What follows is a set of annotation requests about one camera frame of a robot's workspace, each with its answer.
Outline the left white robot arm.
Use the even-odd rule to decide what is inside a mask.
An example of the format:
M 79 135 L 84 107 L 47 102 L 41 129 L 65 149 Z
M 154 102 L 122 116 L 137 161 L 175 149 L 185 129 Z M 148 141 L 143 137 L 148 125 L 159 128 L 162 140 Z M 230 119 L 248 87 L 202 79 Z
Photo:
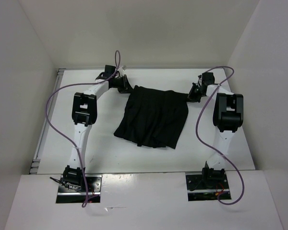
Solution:
M 74 137 L 71 156 L 63 172 L 62 182 L 74 191 L 82 191 L 86 186 L 85 151 L 89 132 L 97 120 L 97 101 L 109 89 L 115 88 L 119 93 L 131 93 L 125 67 L 105 65 L 105 70 L 99 74 L 95 83 L 84 92 L 77 92 L 73 97 L 72 120 L 74 122 Z

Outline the black skirt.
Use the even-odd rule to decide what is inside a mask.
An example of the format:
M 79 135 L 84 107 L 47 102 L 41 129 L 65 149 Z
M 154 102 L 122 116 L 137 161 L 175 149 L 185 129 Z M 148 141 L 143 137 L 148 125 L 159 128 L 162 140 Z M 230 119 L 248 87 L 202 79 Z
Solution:
M 136 85 L 114 136 L 138 147 L 175 149 L 188 117 L 187 96 Z

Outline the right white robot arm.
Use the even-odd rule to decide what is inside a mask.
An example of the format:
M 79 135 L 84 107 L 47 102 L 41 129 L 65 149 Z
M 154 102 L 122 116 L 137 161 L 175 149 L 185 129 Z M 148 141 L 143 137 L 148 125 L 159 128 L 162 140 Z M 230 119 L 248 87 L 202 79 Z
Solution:
M 238 128 L 243 124 L 243 95 L 234 94 L 215 83 L 214 74 L 204 72 L 192 84 L 188 94 L 189 102 L 200 102 L 208 96 L 215 102 L 213 125 L 216 133 L 213 143 L 214 153 L 202 169 L 201 183 L 205 188 L 213 188 L 225 179 L 225 155 Z

